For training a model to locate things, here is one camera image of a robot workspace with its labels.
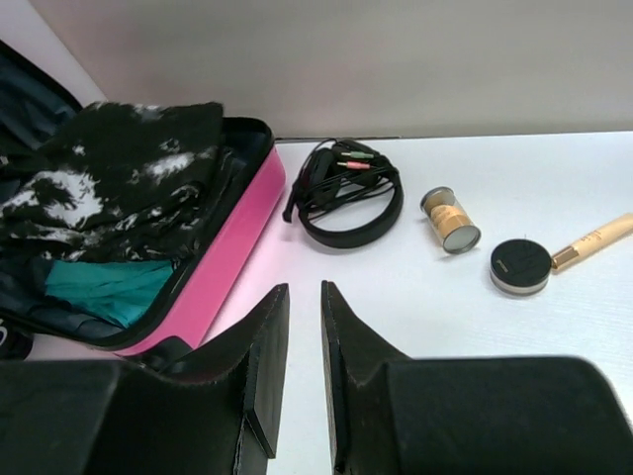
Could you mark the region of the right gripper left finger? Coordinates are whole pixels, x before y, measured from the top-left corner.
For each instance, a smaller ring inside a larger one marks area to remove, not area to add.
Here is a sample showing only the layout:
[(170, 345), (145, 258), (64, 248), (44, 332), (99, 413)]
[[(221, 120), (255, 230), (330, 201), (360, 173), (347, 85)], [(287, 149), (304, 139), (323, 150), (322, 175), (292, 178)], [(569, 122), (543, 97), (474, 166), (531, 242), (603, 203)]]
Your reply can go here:
[(273, 287), (236, 324), (176, 359), (154, 435), (163, 457), (232, 457), (251, 429), (266, 457), (277, 452), (289, 341), (290, 291)]

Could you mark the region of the black wired headphones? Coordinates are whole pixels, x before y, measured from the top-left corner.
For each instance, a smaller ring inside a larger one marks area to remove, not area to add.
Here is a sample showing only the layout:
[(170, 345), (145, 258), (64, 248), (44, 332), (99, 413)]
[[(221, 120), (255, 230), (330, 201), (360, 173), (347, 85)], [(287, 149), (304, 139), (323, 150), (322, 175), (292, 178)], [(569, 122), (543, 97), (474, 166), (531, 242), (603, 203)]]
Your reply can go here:
[[(328, 231), (315, 220), (345, 206), (390, 194), (384, 211), (368, 223), (346, 231)], [(282, 219), (297, 216), (310, 238), (335, 249), (370, 244), (397, 222), (404, 205), (400, 171), (381, 152), (352, 139), (328, 138), (309, 153), (291, 186)]]

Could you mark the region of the black lid powder jar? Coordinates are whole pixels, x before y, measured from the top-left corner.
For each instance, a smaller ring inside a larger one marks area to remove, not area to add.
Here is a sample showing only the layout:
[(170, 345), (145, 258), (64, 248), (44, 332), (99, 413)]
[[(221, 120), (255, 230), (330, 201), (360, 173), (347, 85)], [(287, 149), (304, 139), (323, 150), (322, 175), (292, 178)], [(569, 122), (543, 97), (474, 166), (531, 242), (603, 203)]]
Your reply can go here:
[(551, 269), (550, 253), (530, 239), (503, 241), (491, 253), (490, 277), (493, 284), (513, 296), (530, 296), (543, 290)]

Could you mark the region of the pink hard-shell suitcase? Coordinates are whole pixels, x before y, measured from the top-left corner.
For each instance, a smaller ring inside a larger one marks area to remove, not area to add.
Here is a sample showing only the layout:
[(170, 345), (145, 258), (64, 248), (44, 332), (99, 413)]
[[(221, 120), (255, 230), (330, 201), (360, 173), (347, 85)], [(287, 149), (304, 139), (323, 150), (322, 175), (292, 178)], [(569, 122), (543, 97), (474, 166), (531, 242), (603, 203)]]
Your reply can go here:
[[(38, 149), (90, 105), (81, 105), (48, 74), (2, 46), (1, 205), (19, 185), (4, 176), (4, 155)], [(57, 261), (84, 261), (46, 259), (1, 245), (2, 355), (25, 357), (35, 334), (121, 356), (197, 347), (255, 247), (286, 178), (273, 133), (263, 121), (224, 113), (222, 143), (231, 158), (231, 182), (209, 213), (201, 247), (183, 260), (146, 260), (171, 262), (173, 274), (127, 329), (46, 293), (46, 278)]]

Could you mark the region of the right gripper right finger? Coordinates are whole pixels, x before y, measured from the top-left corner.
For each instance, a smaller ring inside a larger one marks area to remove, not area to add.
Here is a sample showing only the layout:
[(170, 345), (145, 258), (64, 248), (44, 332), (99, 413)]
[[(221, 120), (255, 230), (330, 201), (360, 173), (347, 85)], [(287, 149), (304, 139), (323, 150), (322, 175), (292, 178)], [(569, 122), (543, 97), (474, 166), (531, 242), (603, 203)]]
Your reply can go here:
[(337, 285), (320, 290), (323, 372), (334, 474), (413, 474), (412, 359), (353, 311)]

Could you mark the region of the clear jar with sponge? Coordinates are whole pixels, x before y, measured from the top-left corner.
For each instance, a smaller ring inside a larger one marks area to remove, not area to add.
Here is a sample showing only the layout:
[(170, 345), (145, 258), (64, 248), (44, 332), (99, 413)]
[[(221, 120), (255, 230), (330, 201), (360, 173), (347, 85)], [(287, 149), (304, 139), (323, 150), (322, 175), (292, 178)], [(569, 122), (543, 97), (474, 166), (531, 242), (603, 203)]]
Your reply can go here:
[(473, 249), (481, 239), (481, 230), (473, 223), (454, 191), (446, 186), (429, 190), (420, 201), (442, 248), (449, 254)]

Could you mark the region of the beige concealer tube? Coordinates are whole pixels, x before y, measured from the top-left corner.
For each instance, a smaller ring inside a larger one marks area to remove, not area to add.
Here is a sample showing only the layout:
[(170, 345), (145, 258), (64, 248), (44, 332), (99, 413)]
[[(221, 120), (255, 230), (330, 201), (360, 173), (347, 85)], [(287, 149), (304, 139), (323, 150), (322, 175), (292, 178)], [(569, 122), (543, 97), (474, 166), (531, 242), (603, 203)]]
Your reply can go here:
[(632, 234), (632, 214), (625, 213), (580, 237), (551, 257), (555, 272), (565, 270)]

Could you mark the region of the black white patterned garment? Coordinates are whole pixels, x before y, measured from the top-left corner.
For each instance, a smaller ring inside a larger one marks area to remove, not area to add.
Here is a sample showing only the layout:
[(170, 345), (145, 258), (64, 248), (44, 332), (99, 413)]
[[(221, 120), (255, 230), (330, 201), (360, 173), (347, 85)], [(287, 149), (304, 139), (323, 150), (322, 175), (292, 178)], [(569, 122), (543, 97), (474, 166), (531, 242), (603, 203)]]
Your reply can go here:
[(183, 260), (231, 182), (224, 108), (94, 103), (34, 151), (4, 155), (19, 185), (1, 245), (46, 259)]

